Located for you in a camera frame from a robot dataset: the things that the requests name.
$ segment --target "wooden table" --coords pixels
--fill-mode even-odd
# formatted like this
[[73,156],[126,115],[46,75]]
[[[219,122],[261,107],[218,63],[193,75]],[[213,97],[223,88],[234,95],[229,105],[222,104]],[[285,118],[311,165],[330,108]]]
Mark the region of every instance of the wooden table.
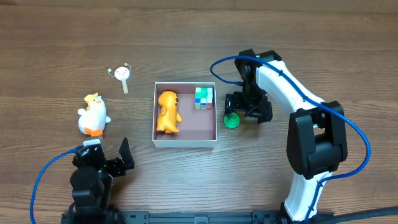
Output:
[[[0,6],[0,223],[30,223],[32,187],[51,158],[82,143],[77,109],[99,92],[112,122],[107,158],[129,139],[136,168],[117,178],[112,201],[123,210],[236,212],[278,209],[293,171],[285,154],[288,118],[222,122],[224,97],[238,86],[209,73],[241,50],[275,50],[310,91],[337,100],[372,144],[365,170],[329,182],[318,205],[337,214],[398,202],[398,15],[337,12]],[[131,64],[130,94],[107,68]],[[240,77],[232,62],[216,71]],[[154,82],[216,82],[218,143],[214,149],[156,149],[151,141]],[[348,159],[364,158],[347,126]],[[37,223],[59,223],[72,203],[72,156],[40,181]],[[357,223],[397,223],[397,217]]]

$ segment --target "lollipop stick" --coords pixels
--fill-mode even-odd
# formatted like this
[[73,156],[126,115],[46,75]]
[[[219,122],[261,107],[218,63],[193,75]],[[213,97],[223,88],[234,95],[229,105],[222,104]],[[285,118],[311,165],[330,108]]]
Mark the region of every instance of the lollipop stick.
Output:
[[125,79],[122,80],[122,86],[123,86],[123,93],[125,95],[129,94],[129,89],[127,88],[127,81]]

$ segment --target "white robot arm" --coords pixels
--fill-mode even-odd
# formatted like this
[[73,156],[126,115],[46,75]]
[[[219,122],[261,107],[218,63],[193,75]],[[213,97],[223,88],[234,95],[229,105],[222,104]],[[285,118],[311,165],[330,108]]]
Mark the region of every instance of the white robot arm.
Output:
[[[336,101],[326,103],[308,91],[293,77],[276,52],[255,54],[249,49],[240,52],[239,56],[242,57],[236,58],[235,66],[243,79],[243,91],[226,95],[225,113],[244,111],[246,116],[258,118],[258,123],[263,123],[272,119],[272,106],[267,95],[281,107],[289,117],[286,151],[294,170],[292,187],[282,212],[289,216],[289,223],[305,220],[309,211],[308,218],[311,218],[317,214],[317,203],[323,190],[321,186],[312,206],[318,181],[330,177],[346,159],[347,143],[344,122],[305,101],[303,96],[340,114],[343,109]],[[315,135],[314,128],[325,132]]]
[[[324,102],[323,99],[309,92],[296,78],[294,78],[283,61],[273,60],[269,63],[279,70],[282,70],[310,99],[317,103]],[[267,66],[263,65],[257,68],[256,83],[260,89],[265,90],[269,96],[277,102],[287,116],[296,112],[298,109],[310,110],[315,107],[304,101],[284,77],[280,76],[277,72]],[[320,179],[331,175],[332,172],[326,171],[307,180],[303,175],[299,175],[296,172],[294,173],[292,187],[290,189],[289,196],[284,203],[286,212],[293,221],[304,220],[305,214],[307,213],[315,194],[317,182]],[[318,194],[317,202],[315,203],[313,211],[310,213],[310,218],[317,214],[316,204],[318,203],[322,188]]]

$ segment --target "orange feet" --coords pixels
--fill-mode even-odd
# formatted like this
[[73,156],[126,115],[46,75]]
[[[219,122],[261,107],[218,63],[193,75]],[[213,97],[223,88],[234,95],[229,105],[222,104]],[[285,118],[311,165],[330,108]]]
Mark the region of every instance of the orange feet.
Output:
[[86,134],[91,135],[91,137],[102,136],[103,133],[101,129],[91,130],[90,128],[85,128],[85,132]]

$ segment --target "yellow dog toy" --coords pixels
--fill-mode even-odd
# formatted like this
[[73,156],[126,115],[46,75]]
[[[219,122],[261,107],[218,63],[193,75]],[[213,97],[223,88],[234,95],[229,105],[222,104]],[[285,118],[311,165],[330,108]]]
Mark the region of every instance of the yellow dog toy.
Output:
[[164,91],[157,100],[162,107],[157,117],[156,131],[164,131],[165,134],[177,133],[177,122],[181,123],[182,118],[177,112],[178,95],[172,91]]

